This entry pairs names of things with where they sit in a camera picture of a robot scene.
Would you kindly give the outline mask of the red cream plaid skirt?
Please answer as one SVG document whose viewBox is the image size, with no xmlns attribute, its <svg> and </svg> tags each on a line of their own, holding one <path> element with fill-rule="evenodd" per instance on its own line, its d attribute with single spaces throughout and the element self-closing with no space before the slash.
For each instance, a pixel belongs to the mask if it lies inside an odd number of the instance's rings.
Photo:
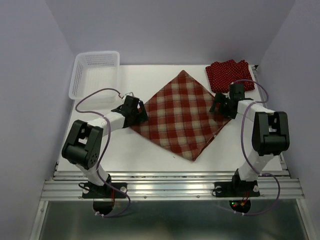
<svg viewBox="0 0 320 240">
<path fill-rule="evenodd" d="M 145 104 L 148 120 L 132 130 L 155 145 L 195 161 L 230 121 L 211 113 L 215 97 L 182 70 Z"/>
</svg>

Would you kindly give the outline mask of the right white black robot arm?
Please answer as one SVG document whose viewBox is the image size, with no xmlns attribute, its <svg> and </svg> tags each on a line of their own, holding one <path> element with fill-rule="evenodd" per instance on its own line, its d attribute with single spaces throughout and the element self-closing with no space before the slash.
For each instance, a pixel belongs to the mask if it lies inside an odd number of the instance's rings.
<svg viewBox="0 0 320 240">
<path fill-rule="evenodd" d="M 262 106 L 262 101 L 245 97 L 242 83 L 229 86 L 229 93 L 216 93 L 211 113 L 220 113 L 226 118 L 242 116 L 240 144 L 245 163 L 237 169 L 236 178 L 230 182 L 231 192 L 242 195 L 248 190 L 247 182 L 254 182 L 262 175 L 262 170 L 275 156 L 288 150 L 290 146 L 288 115 L 284 111 L 274 111 Z M 252 151 L 246 154 L 244 146 L 245 121 L 253 122 Z"/>
</svg>

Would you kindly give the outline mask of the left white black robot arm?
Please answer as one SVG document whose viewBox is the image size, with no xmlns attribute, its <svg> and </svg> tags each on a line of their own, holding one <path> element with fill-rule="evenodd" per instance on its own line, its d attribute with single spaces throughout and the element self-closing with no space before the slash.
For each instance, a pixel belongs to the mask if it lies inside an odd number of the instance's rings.
<svg viewBox="0 0 320 240">
<path fill-rule="evenodd" d="M 111 176 L 100 165 L 100 152 L 107 150 L 101 149 L 103 138 L 107 137 L 108 145 L 113 131 L 147 122 L 148 115 L 143 101 L 132 95 L 126 95 L 122 104 L 106 115 L 95 111 L 89 113 L 99 118 L 88 122 L 80 119 L 74 121 L 61 156 L 82 171 L 88 182 L 94 185 L 95 193 L 106 197 L 111 193 Z"/>
</svg>

